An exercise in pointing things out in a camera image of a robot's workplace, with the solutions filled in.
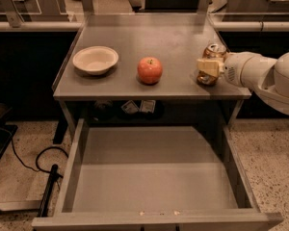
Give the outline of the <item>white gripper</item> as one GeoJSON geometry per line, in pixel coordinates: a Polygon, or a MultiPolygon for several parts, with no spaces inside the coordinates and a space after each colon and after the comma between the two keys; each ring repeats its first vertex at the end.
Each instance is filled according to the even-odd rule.
{"type": "Polygon", "coordinates": [[[231,53],[223,58],[202,58],[197,60],[197,69],[213,77],[220,76],[223,67],[224,79],[236,86],[255,89],[265,79],[276,59],[252,52],[231,53]]]}

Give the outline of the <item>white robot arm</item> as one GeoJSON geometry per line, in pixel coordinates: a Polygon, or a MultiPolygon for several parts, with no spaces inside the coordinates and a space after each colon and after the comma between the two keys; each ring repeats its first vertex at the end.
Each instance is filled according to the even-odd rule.
{"type": "Polygon", "coordinates": [[[278,59],[252,52],[197,60],[197,80],[214,85],[220,74],[227,83],[252,90],[264,103],[289,115],[289,53],[278,59]]]}

